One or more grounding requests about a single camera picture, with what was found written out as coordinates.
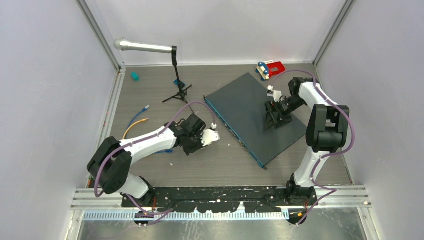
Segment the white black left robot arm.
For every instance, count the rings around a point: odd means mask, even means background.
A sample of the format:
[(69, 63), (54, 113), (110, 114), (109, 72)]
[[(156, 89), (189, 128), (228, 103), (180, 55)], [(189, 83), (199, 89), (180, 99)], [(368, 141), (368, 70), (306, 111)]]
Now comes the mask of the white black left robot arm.
[(137, 161), (160, 151), (182, 147), (186, 155), (205, 148), (207, 133), (217, 128), (215, 121), (210, 128), (196, 114), (178, 122), (170, 121), (145, 135), (117, 140), (110, 136), (97, 149), (87, 165), (94, 180), (94, 194), (120, 193), (133, 198), (141, 207), (148, 207), (154, 199), (153, 187), (144, 177), (130, 173)]

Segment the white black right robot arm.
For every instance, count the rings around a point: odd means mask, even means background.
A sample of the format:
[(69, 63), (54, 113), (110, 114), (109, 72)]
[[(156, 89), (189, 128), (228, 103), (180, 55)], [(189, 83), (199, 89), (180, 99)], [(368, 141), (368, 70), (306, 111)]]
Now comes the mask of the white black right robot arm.
[(267, 96), (272, 100), (265, 103), (264, 129), (276, 130), (292, 123), (292, 112), (302, 106), (311, 109), (305, 132), (307, 152), (286, 184), (287, 202), (299, 205), (313, 196), (316, 174), (327, 159), (346, 144), (350, 109), (333, 102), (316, 78), (295, 77), (288, 86), (289, 97), (283, 96), (272, 85), (267, 87)]

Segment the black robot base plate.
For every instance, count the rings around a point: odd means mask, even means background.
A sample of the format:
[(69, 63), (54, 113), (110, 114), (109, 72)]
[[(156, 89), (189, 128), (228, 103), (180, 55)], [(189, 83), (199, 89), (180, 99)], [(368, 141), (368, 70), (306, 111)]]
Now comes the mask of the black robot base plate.
[(248, 214), (277, 213), (282, 207), (306, 210), (317, 201), (317, 196), (311, 187), (304, 190), (284, 186), (154, 187), (141, 199), (131, 200), (124, 195), (122, 206), (153, 207), (159, 212), (173, 209), (175, 213), (234, 213), (241, 209)]

